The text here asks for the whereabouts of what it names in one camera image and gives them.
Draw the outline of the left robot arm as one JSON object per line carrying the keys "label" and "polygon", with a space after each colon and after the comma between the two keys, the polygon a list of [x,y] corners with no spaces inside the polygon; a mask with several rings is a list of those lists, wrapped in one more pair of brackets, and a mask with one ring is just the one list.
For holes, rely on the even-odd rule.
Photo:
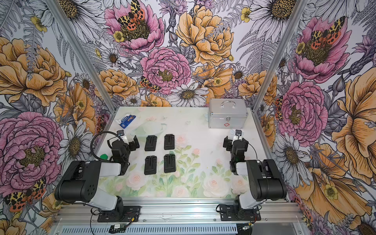
{"label": "left robot arm", "polygon": [[83,204],[99,210],[98,222],[137,222],[140,206],[125,206],[120,196],[115,196],[99,189],[99,179],[110,176],[123,176],[130,166],[129,156],[140,147],[136,136],[129,143],[125,136],[110,131],[116,140],[109,145],[112,151],[110,160],[99,158],[93,148],[95,135],[90,143],[91,154],[95,161],[73,161],[55,188],[55,198],[71,204]]}

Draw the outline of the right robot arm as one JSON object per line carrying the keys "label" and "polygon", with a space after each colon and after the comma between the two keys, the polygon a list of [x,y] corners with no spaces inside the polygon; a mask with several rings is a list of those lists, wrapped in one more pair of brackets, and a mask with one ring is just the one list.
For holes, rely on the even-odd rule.
{"label": "right robot arm", "polygon": [[249,142],[242,136],[226,137],[223,147],[230,152],[230,170],[234,175],[248,178],[249,190],[236,196],[233,205],[218,205],[221,221],[261,220],[259,207],[267,200],[280,200],[287,196],[287,188],[272,159],[247,160]]}

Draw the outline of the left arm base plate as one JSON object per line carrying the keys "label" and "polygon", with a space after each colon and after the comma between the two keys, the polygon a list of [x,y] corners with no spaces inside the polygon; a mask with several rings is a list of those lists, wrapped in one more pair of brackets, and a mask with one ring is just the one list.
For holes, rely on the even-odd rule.
{"label": "left arm base plate", "polygon": [[99,223],[138,222],[141,206],[122,206],[112,211],[102,211],[98,216]]}

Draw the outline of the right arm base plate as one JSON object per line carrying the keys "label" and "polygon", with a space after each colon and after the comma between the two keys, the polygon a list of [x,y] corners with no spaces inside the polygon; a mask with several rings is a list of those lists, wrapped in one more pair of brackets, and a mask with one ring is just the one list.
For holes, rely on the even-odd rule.
{"label": "right arm base plate", "polygon": [[256,222],[261,220],[260,212],[257,209],[245,210],[239,206],[219,204],[216,212],[220,214],[221,221],[248,221]]}

